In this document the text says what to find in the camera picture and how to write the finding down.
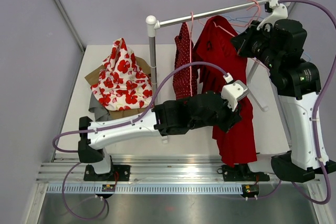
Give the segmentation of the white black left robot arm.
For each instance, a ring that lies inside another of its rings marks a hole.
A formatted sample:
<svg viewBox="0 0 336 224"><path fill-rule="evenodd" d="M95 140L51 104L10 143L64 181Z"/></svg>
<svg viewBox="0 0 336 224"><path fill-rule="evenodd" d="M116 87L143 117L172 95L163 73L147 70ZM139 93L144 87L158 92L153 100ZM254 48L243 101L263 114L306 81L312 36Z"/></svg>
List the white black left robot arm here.
<svg viewBox="0 0 336 224"><path fill-rule="evenodd" d="M82 163L93 167L101 180L112 178L112 159L105 147L137 137L185 135L190 130L218 126L228 132L242 118L239 97L207 91L191 98L169 100L148 112L120 120L94 122L79 119L78 156Z"/></svg>

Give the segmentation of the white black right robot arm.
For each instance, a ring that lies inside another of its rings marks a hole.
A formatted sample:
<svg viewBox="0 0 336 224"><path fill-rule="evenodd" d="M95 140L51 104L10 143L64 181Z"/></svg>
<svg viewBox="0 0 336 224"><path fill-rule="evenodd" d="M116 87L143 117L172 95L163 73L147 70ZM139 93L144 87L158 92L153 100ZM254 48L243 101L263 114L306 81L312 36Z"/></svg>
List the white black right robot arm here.
<svg viewBox="0 0 336 224"><path fill-rule="evenodd" d="M304 183L316 174L335 172L335 162L324 149L318 110L315 103L321 95L321 82L316 65L302 59L307 31L296 20L280 19L261 28L253 21L230 42L238 56L256 58L270 73L289 128L291 150L271 158L274 174L287 182Z"/></svg>

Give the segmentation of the red skirt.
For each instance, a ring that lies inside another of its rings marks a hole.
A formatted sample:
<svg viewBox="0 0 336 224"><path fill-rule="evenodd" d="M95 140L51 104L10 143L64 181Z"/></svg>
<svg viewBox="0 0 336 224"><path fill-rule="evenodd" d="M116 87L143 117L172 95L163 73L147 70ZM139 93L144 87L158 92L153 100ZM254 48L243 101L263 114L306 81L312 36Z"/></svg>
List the red skirt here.
<svg viewBox="0 0 336 224"><path fill-rule="evenodd" d="M226 18L214 16L206 22L193 49L196 61L212 63L228 74L226 77L209 66L202 66L200 71L202 91L218 92L229 101L229 111L238 112L241 117L228 131L213 127L213 139L217 142L222 162L230 167L257 160L253 106L245 95L247 59L236 54L230 42L235 36L237 33Z"/></svg>

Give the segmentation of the tan skirt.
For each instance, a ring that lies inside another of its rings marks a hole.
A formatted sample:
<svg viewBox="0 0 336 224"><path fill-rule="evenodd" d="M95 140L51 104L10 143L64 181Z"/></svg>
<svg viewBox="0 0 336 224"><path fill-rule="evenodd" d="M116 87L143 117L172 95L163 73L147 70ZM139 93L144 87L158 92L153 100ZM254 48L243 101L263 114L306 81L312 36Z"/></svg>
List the tan skirt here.
<svg viewBox="0 0 336 224"><path fill-rule="evenodd" d="M153 94L150 78L150 67L142 58L107 58L85 76L92 91L89 111L96 121L144 112Z"/></svg>

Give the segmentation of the red white floral garment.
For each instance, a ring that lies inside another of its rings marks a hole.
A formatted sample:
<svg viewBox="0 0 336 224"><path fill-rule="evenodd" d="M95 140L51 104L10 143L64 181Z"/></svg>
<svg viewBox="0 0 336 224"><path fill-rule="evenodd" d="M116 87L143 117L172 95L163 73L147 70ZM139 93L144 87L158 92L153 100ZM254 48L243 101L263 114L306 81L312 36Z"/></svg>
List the red white floral garment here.
<svg viewBox="0 0 336 224"><path fill-rule="evenodd" d="M150 104L151 80L136 60L123 38L113 42L111 53L98 72L98 80L90 86L92 94L107 110L143 109Z"/></svg>

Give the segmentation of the grey pleated skirt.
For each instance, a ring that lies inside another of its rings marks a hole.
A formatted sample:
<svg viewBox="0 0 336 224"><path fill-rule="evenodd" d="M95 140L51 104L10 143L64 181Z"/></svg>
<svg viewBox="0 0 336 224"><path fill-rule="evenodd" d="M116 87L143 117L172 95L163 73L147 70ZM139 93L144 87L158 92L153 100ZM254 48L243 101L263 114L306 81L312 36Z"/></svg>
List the grey pleated skirt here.
<svg viewBox="0 0 336 224"><path fill-rule="evenodd" d="M97 122L110 121L109 111L92 94L89 101L88 111L94 114L94 120Z"/></svg>

